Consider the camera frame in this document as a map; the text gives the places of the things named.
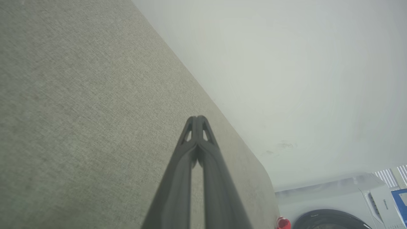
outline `white wall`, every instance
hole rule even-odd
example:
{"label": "white wall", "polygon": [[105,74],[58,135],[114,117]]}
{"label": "white wall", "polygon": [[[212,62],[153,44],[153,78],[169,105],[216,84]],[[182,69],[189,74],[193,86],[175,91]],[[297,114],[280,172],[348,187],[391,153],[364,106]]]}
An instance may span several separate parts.
{"label": "white wall", "polygon": [[133,2],[276,190],[407,162],[407,1]]}

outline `white washing machine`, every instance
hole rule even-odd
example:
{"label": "white washing machine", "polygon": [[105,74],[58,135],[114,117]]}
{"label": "white washing machine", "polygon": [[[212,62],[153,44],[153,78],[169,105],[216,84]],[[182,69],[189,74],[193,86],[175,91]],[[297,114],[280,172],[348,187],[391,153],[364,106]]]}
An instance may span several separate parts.
{"label": "white washing machine", "polygon": [[406,228],[389,187],[372,174],[276,192],[276,197],[293,229]]}

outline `hisense logo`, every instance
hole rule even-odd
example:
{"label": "hisense logo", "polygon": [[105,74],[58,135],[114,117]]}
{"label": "hisense logo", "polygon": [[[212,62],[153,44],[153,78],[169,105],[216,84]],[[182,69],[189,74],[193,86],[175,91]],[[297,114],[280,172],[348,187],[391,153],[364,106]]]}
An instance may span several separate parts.
{"label": "hisense logo", "polygon": [[384,205],[386,206],[386,209],[389,210],[389,208],[387,207],[386,200],[383,200],[383,202],[384,202]]}

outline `gray textured surface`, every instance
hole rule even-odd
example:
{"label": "gray textured surface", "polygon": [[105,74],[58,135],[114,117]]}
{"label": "gray textured surface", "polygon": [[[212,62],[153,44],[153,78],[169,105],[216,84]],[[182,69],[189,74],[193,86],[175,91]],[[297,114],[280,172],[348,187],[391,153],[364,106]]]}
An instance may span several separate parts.
{"label": "gray textured surface", "polygon": [[0,45],[0,228],[138,228],[199,114],[252,224],[274,228],[266,171],[130,0],[1,1]]}

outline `washing machine door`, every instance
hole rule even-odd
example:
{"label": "washing machine door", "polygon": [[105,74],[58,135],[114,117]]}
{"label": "washing machine door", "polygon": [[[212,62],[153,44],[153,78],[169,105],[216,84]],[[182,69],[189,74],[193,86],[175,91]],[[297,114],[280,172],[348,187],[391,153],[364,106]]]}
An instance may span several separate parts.
{"label": "washing machine door", "polygon": [[293,229],[370,229],[370,227],[346,212],[320,209],[301,216]]}

